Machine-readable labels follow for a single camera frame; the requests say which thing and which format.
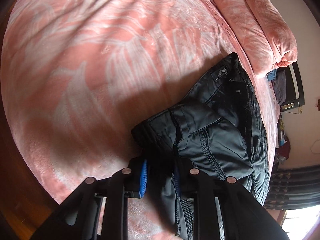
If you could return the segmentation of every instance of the floor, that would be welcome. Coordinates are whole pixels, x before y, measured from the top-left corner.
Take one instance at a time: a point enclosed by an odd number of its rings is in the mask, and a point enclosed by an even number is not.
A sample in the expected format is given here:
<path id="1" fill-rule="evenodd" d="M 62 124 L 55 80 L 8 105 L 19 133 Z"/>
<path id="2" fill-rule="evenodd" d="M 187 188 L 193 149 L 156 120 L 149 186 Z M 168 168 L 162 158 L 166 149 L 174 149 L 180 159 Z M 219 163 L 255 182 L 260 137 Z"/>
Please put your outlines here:
<path id="1" fill-rule="evenodd" d="M 9 19 L 0 26 L 0 48 Z M 0 210 L 21 240 L 27 240 L 58 204 L 38 183 L 20 155 L 0 95 Z"/>

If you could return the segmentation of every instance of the patterned curtain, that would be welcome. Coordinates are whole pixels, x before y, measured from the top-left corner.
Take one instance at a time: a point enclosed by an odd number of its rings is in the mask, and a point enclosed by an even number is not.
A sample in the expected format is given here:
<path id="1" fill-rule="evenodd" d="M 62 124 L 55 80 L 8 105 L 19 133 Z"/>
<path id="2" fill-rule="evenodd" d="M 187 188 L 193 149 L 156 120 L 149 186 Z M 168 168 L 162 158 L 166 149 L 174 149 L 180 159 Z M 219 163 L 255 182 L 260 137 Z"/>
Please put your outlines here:
<path id="1" fill-rule="evenodd" d="M 267 209 L 301 209 L 320 204 L 320 165 L 271 173 Z"/>

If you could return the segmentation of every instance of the clothing pile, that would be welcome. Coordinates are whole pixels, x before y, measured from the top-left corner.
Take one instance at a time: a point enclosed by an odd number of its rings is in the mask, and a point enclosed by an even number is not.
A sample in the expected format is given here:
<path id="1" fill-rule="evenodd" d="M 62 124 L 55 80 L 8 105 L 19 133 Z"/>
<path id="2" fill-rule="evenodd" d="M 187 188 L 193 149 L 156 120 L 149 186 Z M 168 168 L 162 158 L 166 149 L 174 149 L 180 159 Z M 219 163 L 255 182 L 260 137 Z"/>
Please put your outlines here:
<path id="1" fill-rule="evenodd" d="M 182 101 L 138 124 L 132 135 L 162 188 L 178 235 L 190 239 L 191 199 L 179 196 L 177 156 L 215 179 L 233 176 L 260 202 L 268 193 L 267 137 L 251 81 L 236 53 L 212 67 Z"/>

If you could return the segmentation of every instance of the white wall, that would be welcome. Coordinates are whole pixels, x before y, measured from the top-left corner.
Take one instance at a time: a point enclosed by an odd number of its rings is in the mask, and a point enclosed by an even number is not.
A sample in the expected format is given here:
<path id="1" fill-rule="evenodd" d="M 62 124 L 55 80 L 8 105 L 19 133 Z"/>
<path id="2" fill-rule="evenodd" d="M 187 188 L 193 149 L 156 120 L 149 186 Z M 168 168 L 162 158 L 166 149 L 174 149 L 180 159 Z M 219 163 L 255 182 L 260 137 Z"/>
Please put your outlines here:
<path id="1" fill-rule="evenodd" d="M 298 45 L 298 66 L 304 90 L 302 114 L 283 113 L 285 132 L 291 143 L 285 168 L 320 164 L 320 154 L 310 146 L 320 139 L 320 27 L 303 0 L 271 0 L 291 28 Z M 320 152 L 320 142 L 313 151 Z"/>

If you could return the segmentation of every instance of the pink blanket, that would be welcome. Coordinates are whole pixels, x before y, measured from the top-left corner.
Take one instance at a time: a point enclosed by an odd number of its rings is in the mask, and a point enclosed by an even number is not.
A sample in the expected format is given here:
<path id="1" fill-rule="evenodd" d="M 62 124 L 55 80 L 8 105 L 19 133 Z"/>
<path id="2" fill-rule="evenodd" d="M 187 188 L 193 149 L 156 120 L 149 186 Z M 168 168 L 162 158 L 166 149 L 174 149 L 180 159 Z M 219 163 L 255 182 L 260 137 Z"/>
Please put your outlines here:
<path id="1" fill-rule="evenodd" d="M 296 40 L 270 0 L 213 0 L 247 54 L 253 72 L 264 77 L 271 70 L 297 61 Z"/>
<path id="2" fill-rule="evenodd" d="M 209 0 L 18 0 L 0 73 L 13 138 L 60 203 L 84 178 L 126 167 L 139 154 L 134 125 L 233 51 L 255 87 L 272 165 L 279 105 Z M 175 239 L 148 197 L 129 206 L 131 239 Z"/>

